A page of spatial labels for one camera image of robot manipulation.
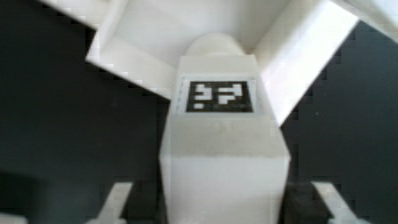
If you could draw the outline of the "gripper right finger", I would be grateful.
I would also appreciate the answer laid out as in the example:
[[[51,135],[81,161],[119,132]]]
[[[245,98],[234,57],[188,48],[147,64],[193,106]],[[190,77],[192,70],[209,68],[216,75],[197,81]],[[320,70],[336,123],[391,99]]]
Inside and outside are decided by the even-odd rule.
[[[357,217],[330,182],[286,185],[282,224],[367,224]]]

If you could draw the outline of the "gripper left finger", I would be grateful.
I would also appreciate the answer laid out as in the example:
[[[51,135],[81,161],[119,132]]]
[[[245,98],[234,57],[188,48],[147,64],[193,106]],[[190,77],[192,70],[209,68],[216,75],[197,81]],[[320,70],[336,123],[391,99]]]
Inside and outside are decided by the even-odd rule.
[[[115,182],[97,215],[85,224],[151,224],[156,214],[156,183]]]

